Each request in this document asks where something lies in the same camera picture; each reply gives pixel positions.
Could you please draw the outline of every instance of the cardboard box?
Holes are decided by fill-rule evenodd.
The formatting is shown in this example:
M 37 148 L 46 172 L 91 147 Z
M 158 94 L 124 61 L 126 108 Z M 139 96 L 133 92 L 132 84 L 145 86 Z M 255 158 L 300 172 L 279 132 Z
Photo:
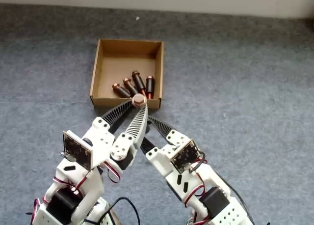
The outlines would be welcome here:
M 155 78 L 155 93 L 148 100 L 150 109 L 159 109 L 162 98 L 163 42 L 100 39 L 97 45 L 90 98 L 94 106 L 114 107 L 126 101 L 112 90 L 112 85 L 123 86 L 123 79 L 131 78 L 137 70 L 146 83 L 147 76 Z

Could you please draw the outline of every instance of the black wire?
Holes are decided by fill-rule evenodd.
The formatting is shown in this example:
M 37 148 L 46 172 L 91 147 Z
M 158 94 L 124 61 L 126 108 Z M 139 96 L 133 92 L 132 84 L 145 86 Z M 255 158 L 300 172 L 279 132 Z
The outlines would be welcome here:
M 87 223 L 90 223 L 90 224 L 94 224 L 94 225 L 98 224 L 97 222 L 94 222 L 94 221 L 91 221 L 91 220 L 88 220 L 88 219 L 84 219 L 84 222 L 87 222 Z
M 198 169 L 201 166 L 202 163 L 204 163 L 206 155 L 203 151 L 200 151 L 200 153 L 202 155 L 202 159 L 200 160 L 200 162 L 198 162 L 198 164 L 193 169 L 190 168 L 188 170 L 189 173 L 194 172 L 196 169 Z
M 129 202 L 130 205 L 133 207 L 133 209 L 134 209 L 134 211 L 135 211 L 135 213 L 136 213 L 138 225 L 141 225 L 141 221 L 140 221 L 140 219 L 139 219 L 139 215 L 138 215 L 137 209 L 136 209 L 135 205 L 132 203 L 132 201 L 130 201 L 130 199 L 127 198 L 127 197 L 120 197 L 120 198 L 118 198 L 118 199 L 108 208 L 108 210 L 100 217 L 100 219 L 98 220 L 98 222 L 97 222 L 96 224 L 97 224 L 97 225 L 100 225 L 101 222 L 102 222 L 102 220 L 104 219 L 104 217 L 110 212 L 110 210 L 116 205 L 116 203 L 118 203 L 119 201 L 121 201 L 121 200 L 123 200 L 123 199 L 126 200 L 127 202 Z
M 253 221 L 253 218 L 252 218 L 252 216 L 251 216 L 251 213 L 250 213 L 248 207 L 246 206 L 244 200 L 243 200 L 242 197 L 240 196 L 240 194 L 239 194 L 239 193 L 236 191 L 236 189 L 234 189 L 222 176 L 220 176 L 217 172 L 215 172 L 215 173 L 216 173 L 216 174 L 221 178 L 221 180 L 223 180 L 223 182 L 226 183 L 227 186 L 230 187 L 230 189 L 236 194 L 236 196 L 237 196 L 237 197 L 239 198 L 239 200 L 241 201 L 241 203 L 242 203 L 242 205 L 243 205 L 243 207 L 244 207 L 244 209 L 245 209 L 245 211 L 246 211 L 246 213 L 247 213 L 249 219 L 251 220 L 251 223 L 252 223 L 253 225 L 255 225 L 255 223 L 254 223 L 254 221 Z

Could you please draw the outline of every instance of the circuit board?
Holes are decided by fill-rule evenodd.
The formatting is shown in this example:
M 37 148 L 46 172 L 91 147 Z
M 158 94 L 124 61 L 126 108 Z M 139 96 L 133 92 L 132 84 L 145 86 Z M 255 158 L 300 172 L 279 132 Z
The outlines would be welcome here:
M 195 142 L 191 140 L 186 144 L 175 156 L 172 157 L 170 162 L 176 168 L 176 170 L 181 174 L 186 170 L 186 167 L 194 163 L 201 153 Z
M 92 152 L 82 143 L 63 131 L 63 147 L 66 156 L 69 156 L 83 168 L 91 170 Z

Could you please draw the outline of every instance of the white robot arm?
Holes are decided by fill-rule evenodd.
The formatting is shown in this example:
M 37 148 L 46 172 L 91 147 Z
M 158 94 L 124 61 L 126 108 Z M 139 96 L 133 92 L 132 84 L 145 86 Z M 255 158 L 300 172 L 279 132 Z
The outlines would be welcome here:
M 177 198 L 192 208 L 189 225 L 252 225 L 230 187 L 206 164 L 194 140 L 160 120 L 148 117 L 168 144 L 159 149 L 144 138 L 141 149 Z
M 102 173 L 106 169 L 120 181 L 123 170 L 133 163 L 148 117 L 146 98 L 139 95 L 137 99 L 143 100 L 140 104 L 130 100 L 95 118 L 82 138 L 70 130 L 63 132 L 64 159 L 57 166 L 43 203 L 35 200 L 31 224 L 115 224 L 110 213 L 102 218 L 109 208 L 101 198 L 105 189 Z M 135 107 L 139 108 L 137 115 L 115 139 L 115 131 Z

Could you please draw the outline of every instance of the gray carpet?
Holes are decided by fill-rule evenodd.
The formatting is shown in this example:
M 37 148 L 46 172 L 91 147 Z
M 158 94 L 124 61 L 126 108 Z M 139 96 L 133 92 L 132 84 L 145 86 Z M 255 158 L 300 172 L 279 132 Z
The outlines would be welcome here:
M 52 182 L 62 131 L 101 111 L 89 99 L 98 38 L 165 42 L 154 116 L 194 138 L 256 225 L 313 224 L 314 33 L 308 22 L 206 14 L 0 5 L 0 221 L 24 225 Z M 149 133 L 154 143 L 164 141 Z M 105 199 L 144 225 L 189 217 L 141 152 Z M 136 224 L 121 202 L 123 224 Z

